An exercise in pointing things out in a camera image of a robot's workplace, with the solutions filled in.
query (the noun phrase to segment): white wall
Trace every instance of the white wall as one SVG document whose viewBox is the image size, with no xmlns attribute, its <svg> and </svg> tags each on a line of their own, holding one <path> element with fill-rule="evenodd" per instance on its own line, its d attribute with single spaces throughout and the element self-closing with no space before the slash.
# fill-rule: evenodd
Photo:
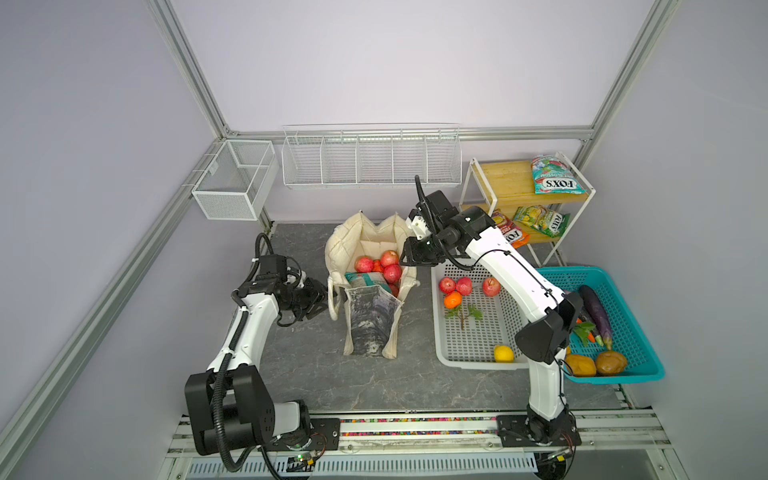
<svg viewBox="0 0 768 480">
<path fill-rule="evenodd" d="M 1 429 L 212 134 L 141 0 L 3 2 L 0 65 Z"/>
<path fill-rule="evenodd" d="M 13 480 L 154 480 L 236 308 L 257 222 L 193 204 Z"/>
<path fill-rule="evenodd" d="M 526 140 L 526 141 L 467 141 L 462 143 L 462 175 L 466 175 L 469 161 L 531 160 L 539 154 L 561 151 L 573 158 L 579 140 Z M 281 145 L 275 151 L 282 163 Z M 452 202 L 458 202 L 462 187 L 441 189 Z M 434 189 L 425 188 L 429 194 Z M 471 180 L 467 198 L 481 200 L 476 183 Z M 362 210 L 371 220 L 383 220 L 397 212 L 406 217 L 418 202 L 415 187 L 361 187 L 323 188 L 301 190 L 286 187 L 280 171 L 272 186 L 265 208 L 274 220 L 283 222 L 343 222 Z"/>
<path fill-rule="evenodd" d="M 696 480 L 764 478 L 768 4 L 683 2 L 586 170 L 568 259 L 616 280 L 667 371 L 633 390 Z"/>
<path fill-rule="evenodd" d="M 653 0 L 174 0 L 230 127 L 588 125 Z"/>
</svg>

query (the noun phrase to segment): gray plastic basket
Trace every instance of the gray plastic basket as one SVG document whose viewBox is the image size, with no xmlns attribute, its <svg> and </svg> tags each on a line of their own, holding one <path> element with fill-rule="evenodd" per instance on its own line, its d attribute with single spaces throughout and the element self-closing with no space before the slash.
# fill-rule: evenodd
<svg viewBox="0 0 768 480">
<path fill-rule="evenodd" d="M 445 295 L 439 284 L 443 277 L 458 280 L 468 276 L 472 280 L 472 293 L 465 296 L 462 307 L 473 305 L 482 312 L 483 320 L 473 318 L 465 321 L 461 328 L 459 319 L 446 319 L 448 311 L 443 304 Z M 517 302 L 502 291 L 493 297 L 482 292 L 482 282 L 491 276 L 488 271 L 477 266 L 471 272 L 460 270 L 450 263 L 443 263 L 432 268 L 432 311 L 435 314 L 435 346 L 437 358 L 444 365 L 463 369 L 514 370 L 528 368 L 528 357 L 524 356 L 515 345 L 515 334 L 522 328 L 525 318 Z M 512 363 L 497 363 L 493 358 L 493 348 L 506 345 L 515 352 Z"/>
</svg>

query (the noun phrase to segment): candy bag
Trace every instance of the candy bag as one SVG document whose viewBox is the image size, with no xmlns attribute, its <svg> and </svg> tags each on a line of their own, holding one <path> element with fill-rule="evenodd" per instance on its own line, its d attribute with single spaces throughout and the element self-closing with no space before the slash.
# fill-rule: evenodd
<svg viewBox="0 0 768 480">
<path fill-rule="evenodd" d="M 533 207 L 520 207 L 515 213 L 515 221 L 543 233 L 547 237 L 559 237 L 568 226 L 571 214 L 559 214 L 541 205 Z"/>
<path fill-rule="evenodd" d="M 491 218 L 513 248 L 522 247 L 531 238 L 526 232 L 520 230 L 520 227 L 515 225 L 501 210 L 494 210 Z"/>
<path fill-rule="evenodd" d="M 556 157 L 545 155 L 531 161 L 533 185 L 537 194 L 583 194 L 568 166 Z"/>
</svg>

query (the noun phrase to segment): orange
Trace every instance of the orange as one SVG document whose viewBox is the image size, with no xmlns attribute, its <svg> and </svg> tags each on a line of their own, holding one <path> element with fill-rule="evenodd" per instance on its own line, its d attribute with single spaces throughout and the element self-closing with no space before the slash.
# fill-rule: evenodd
<svg viewBox="0 0 768 480">
<path fill-rule="evenodd" d="M 462 304 L 462 295 L 459 292 L 454 292 L 449 294 L 445 297 L 445 300 L 442 301 L 445 304 L 445 308 L 451 309 L 456 308 L 457 306 Z"/>
</svg>

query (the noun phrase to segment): snack package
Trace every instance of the snack package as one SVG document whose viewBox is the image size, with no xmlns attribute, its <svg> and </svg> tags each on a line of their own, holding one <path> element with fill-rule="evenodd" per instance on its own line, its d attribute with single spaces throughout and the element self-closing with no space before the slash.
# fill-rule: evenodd
<svg viewBox="0 0 768 480">
<path fill-rule="evenodd" d="M 391 289 L 389 288 L 389 284 L 387 284 L 386 280 L 384 280 L 384 276 L 379 272 L 347 272 L 344 274 L 344 277 L 346 278 L 346 281 L 349 282 L 349 285 L 352 286 L 352 288 L 357 288 L 360 286 L 380 285 L 384 290 L 392 293 Z"/>
<path fill-rule="evenodd" d="M 491 218 L 496 222 L 496 226 L 502 231 L 504 238 L 507 239 L 513 248 L 522 247 L 531 238 L 526 232 L 520 230 L 520 227 L 515 225 L 501 210 L 494 210 Z"/>
<path fill-rule="evenodd" d="M 556 157 L 545 155 L 531 161 L 533 185 L 537 194 L 583 194 L 568 166 Z"/>
<path fill-rule="evenodd" d="M 559 237 L 565 232 L 571 214 L 559 214 L 541 205 L 520 207 L 515 213 L 515 221 L 543 233 L 547 237 Z"/>
</svg>

